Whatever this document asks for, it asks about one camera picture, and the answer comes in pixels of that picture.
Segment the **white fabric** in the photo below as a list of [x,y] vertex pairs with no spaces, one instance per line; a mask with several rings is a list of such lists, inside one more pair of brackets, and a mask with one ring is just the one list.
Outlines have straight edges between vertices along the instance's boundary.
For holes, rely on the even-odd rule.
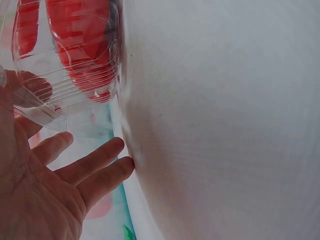
[[320,239],[320,2],[124,11],[119,106],[151,226],[168,240]]

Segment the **finger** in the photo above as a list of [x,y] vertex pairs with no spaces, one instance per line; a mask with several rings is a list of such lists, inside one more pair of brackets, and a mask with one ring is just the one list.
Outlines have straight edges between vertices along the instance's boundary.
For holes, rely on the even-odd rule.
[[114,137],[84,158],[58,169],[55,173],[65,182],[77,185],[96,171],[110,164],[124,149],[124,141]]
[[126,180],[135,168],[130,157],[115,161],[77,185],[87,211],[89,211],[101,198],[114,190]]
[[42,129],[42,126],[25,118],[24,116],[17,117],[14,121],[14,124],[20,125],[28,139],[37,134]]
[[58,133],[49,137],[36,146],[32,152],[40,162],[47,166],[59,157],[74,141],[74,137],[69,132]]

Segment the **transparent plastic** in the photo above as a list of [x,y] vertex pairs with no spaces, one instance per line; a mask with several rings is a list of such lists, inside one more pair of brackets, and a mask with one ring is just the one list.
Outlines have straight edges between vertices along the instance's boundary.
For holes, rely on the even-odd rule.
[[9,86],[23,103],[17,113],[59,131],[101,135],[112,128],[107,116],[97,119],[117,91],[116,4],[2,0],[0,24],[0,64],[16,72],[18,83]]

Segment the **white surface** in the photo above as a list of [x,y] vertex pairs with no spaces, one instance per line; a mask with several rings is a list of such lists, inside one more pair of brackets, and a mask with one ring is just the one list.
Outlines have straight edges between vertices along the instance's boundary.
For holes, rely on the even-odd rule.
[[168,240],[320,239],[319,0],[124,8],[119,105],[150,224]]

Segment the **fingernail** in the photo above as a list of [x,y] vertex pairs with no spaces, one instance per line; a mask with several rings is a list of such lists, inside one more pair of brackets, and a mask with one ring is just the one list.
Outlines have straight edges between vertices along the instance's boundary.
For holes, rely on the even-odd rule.
[[0,88],[4,88],[7,85],[7,75],[4,67],[0,65]]
[[62,134],[64,139],[69,145],[71,145],[74,142],[74,136],[70,132],[65,131],[65,132],[62,132]]
[[125,147],[124,141],[119,137],[114,137],[111,142],[113,144],[113,147],[117,150],[122,150]]

